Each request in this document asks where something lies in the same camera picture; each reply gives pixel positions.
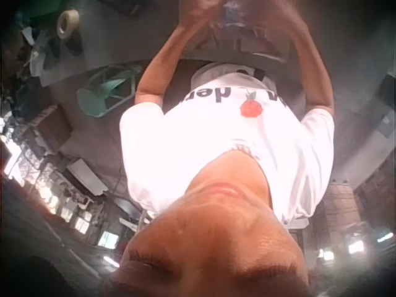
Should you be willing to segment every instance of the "man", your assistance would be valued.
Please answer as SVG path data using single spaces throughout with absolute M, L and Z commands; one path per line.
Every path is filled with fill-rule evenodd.
M 218 64 L 199 71 L 191 93 L 164 115 L 163 96 L 183 49 L 222 5 L 185 0 L 179 25 L 140 81 L 136 105 L 121 119 L 130 195 L 157 217 L 128 244 L 111 277 L 115 290 L 309 294 L 303 254 L 284 224 L 311 216 L 328 185 L 332 86 L 293 1 L 256 2 L 260 15 L 250 21 L 293 40 L 306 116 L 299 122 L 270 83 L 246 74 L 250 68 Z

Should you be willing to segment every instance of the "white t-shirt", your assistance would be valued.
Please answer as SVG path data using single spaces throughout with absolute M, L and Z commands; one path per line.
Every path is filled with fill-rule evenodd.
M 263 112 L 245 118 L 240 107 L 254 92 Z M 310 217 L 329 183 L 332 116 L 314 109 L 299 122 L 282 99 L 245 74 L 195 89 L 167 114 L 154 103 L 135 105 L 123 114 L 120 129 L 129 193 L 155 214 L 181 197 L 203 167 L 234 149 L 256 159 L 273 211 L 285 224 Z

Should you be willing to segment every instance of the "green chair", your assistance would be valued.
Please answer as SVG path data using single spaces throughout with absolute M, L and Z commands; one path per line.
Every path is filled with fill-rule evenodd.
M 85 87 L 78 89 L 77 100 L 80 109 L 87 115 L 100 118 L 120 104 L 133 98 L 136 92 L 136 75 L 142 70 L 140 66 L 132 68 L 111 66 L 93 75 Z

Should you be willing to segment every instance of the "forearm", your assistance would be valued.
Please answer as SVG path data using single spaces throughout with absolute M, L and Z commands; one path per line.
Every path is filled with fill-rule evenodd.
M 299 21 L 290 29 L 289 36 L 298 53 L 307 111 L 322 107 L 333 115 L 332 84 L 308 26 Z
M 150 101 L 162 107 L 163 96 L 171 82 L 181 54 L 188 41 L 198 30 L 198 27 L 176 27 L 168 41 L 144 72 L 137 87 L 135 104 Z

